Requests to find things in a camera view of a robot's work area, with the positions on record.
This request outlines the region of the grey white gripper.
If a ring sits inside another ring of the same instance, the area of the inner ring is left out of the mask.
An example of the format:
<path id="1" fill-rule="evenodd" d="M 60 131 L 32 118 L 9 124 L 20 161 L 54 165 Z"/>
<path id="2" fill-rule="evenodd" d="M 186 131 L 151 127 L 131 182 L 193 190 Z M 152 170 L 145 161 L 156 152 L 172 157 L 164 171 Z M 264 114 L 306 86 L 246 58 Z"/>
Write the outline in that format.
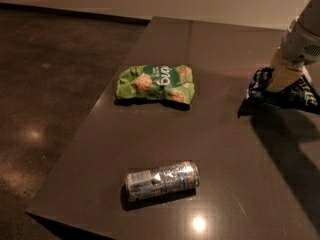
<path id="1" fill-rule="evenodd" d="M 266 90 L 273 93 L 281 92 L 303 75 L 303 63 L 308 65 L 319 61 L 320 35 L 304 27 L 299 18 L 294 19 L 285 31 L 280 47 L 272 56 L 272 76 Z"/>

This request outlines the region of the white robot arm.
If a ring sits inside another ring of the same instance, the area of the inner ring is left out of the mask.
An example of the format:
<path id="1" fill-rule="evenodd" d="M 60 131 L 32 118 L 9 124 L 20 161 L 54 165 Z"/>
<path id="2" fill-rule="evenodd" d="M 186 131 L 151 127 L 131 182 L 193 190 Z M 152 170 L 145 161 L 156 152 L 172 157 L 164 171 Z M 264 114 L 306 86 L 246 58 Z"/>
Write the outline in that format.
<path id="1" fill-rule="evenodd" d="M 266 90 L 280 92 L 302 77 L 305 66 L 320 61 L 320 0 L 310 0 L 282 36 L 270 63 Z"/>

